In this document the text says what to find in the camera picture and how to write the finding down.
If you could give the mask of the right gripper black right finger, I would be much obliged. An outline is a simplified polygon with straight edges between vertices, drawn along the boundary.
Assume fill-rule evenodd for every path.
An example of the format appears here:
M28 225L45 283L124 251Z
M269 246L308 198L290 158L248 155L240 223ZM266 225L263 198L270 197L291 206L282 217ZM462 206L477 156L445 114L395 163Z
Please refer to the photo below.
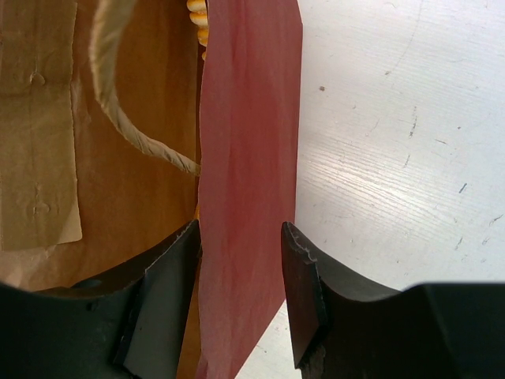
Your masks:
M397 291L327 255L292 223L281 238L294 365L303 377L503 377L502 283Z

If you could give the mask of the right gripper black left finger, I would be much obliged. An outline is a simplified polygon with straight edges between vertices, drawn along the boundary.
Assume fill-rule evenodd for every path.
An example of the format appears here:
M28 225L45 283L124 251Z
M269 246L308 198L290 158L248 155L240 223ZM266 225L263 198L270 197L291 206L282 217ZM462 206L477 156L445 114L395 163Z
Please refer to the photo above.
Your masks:
M175 377L200 247L192 221L71 287L2 285L2 377Z

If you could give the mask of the red paper bag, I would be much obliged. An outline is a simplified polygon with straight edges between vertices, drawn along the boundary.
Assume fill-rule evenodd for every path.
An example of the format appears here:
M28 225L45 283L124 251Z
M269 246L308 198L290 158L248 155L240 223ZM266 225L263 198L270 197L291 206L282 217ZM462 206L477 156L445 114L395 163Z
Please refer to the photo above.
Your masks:
M200 228L177 374L233 378L284 299L295 1L1 4L1 287L71 287Z

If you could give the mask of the long ridged bread loaf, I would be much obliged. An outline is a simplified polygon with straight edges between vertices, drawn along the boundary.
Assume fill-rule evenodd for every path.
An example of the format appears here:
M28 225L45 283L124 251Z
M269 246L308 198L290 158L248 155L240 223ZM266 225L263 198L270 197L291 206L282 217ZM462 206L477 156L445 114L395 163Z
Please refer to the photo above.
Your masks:
M203 47L201 58L205 60L209 36L207 3L205 0L188 0L186 6L190 20L196 25L198 43Z

